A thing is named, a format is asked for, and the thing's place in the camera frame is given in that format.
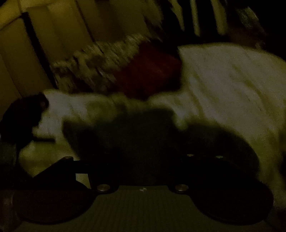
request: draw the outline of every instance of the white fabric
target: white fabric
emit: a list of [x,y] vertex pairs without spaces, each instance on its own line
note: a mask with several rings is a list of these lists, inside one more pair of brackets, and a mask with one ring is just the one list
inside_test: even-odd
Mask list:
[[[275,195],[275,205],[286,207],[286,187],[279,174],[282,161],[279,133],[284,132],[286,63],[281,59],[228,44],[180,47],[182,88],[149,98],[156,108],[171,108],[178,128],[194,121],[219,124],[242,136],[260,160],[259,179]],[[63,118],[95,123],[112,120],[122,106],[127,111],[145,109],[139,101],[121,95],[66,95],[45,92],[50,107],[34,133],[55,137],[56,145],[30,143],[20,162],[36,175],[60,158],[72,155],[61,132]]]

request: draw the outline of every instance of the red object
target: red object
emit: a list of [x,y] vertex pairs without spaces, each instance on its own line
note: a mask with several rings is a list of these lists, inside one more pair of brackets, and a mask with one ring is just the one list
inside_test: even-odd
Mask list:
[[146,100],[153,94],[176,90],[181,66],[178,58],[152,43],[142,43],[131,62],[114,73],[117,91],[129,98]]

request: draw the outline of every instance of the white bedsheet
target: white bedsheet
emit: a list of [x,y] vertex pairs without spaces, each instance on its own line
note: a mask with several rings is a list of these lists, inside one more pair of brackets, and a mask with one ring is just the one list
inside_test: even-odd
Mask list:
[[[185,46],[180,55],[181,90],[153,96],[149,106],[171,108],[180,129],[199,120],[241,135],[259,157],[259,180],[273,191],[275,205],[286,207],[286,187],[278,171],[282,161],[279,134],[285,131],[286,63],[273,55],[229,44]],[[66,155],[78,159],[63,138],[63,118],[93,123],[112,120],[120,112],[118,102],[129,111],[147,107],[120,95],[72,96],[58,91],[45,95],[50,107],[35,134],[52,135],[56,144],[32,142],[21,151],[20,162],[31,175]]]

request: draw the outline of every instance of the patterned fabric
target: patterned fabric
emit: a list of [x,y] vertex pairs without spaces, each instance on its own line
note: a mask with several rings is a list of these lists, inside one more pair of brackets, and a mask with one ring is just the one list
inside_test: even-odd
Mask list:
[[51,65],[59,90],[65,93],[113,91],[113,72],[126,66],[148,38],[136,34],[115,43],[96,42],[76,51],[72,58]]

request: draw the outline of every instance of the red cloth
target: red cloth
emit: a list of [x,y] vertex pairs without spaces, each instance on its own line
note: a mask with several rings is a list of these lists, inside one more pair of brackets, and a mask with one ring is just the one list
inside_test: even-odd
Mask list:
[[141,100],[161,91],[174,90],[172,81],[179,81],[181,61],[152,43],[142,43],[131,62],[114,73],[119,92]]

